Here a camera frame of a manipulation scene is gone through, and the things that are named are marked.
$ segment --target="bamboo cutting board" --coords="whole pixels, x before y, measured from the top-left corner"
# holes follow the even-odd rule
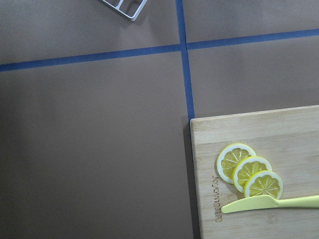
[[[282,178],[282,199],[319,195],[319,106],[192,119],[190,126],[202,239],[319,238],[319,209],[221,213],[243,194],[215,167],[224,147],[244,143]]]

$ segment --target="blue tape line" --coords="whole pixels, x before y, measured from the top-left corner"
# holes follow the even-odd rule
[[[45,66],[65,65],[65,64],[80,63],[80,62],[99,61],[99,60],[107,60],[107,59],[130,57],[130,56],[151,55],[151,54],[159,54],[159,53],[174,52],[174,51],[180,51],[179,44],[3,64],[3,65],[0,65],[0,72],[29,69],[29,68],[36,68],[36,67],[45,67]]]
[[[319,35],[319,29],[290,31],[290,32],[272,33],[272,34],[264,34],[264,35],[255,35],[255,36],[226,38],[226,39],[211,40],[211,41],[192,42],[187,44],[187,48],[189,50],[194,50],[194,49],[202,49],[202,48],[209,48],[209,47],[229,46],[229,45],[237,45],[237,44],[245,44],[245,43],[253,43],[253,42],[274,41],[274,40],[318,36],[318,35]]]
[[[195,113],[194,113],[193,93],[192,93],[192,88],[191,88],[189,59],[188,59],[187,44],[186,44],[184,9],[183,9],[182,0],[176,0],[176,9],[177,9],[177,21],[178,21],[181,61],[182,61],[183,74],[184,74],[184,86],[185,86],[185,94],[186,94],[187,115],[188,115],[188,120],[191,120],[191,119],[195,118]]]

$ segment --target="knife blade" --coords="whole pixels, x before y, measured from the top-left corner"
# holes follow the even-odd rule
[[[277,200],[269,195],[240,199],[222,207],[223,213],[266,208],[319,208],[319,196]]]

